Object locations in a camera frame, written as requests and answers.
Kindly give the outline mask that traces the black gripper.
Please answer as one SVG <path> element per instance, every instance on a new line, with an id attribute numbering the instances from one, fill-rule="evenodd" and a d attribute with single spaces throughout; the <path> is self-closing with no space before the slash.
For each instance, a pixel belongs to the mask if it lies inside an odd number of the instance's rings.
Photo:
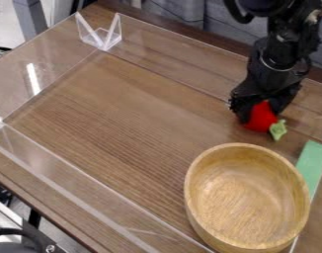
<path id="1" fill-rule="evenodd" d="M 303 57 L 287 71 L 276 71 L 266 67 L 259 57 L 251 57 L 247 64 L 247 77 L 231 91 L 230 110 L 239 122 L 250 121 L 254 105 L 268 100 L 272 112 L 279 115 L 299 89 L 301 81 L 310 71 L 310 58 Z"/>

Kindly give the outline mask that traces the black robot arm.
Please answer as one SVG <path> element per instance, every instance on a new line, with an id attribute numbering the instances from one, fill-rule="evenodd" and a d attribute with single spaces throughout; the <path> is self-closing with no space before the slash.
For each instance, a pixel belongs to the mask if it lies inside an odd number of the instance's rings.
<path id="1" fill-rule="evenodd" d="M 321 43 L 322 0 L 223 0 L 234 19 L 247 24 L 266 18 L 267 35 L 254 43 L 247 77 L 231 91 L 230 109 L 242 124 L 262 102 L 279 115 L 302 86 L 310 54 Z"/>

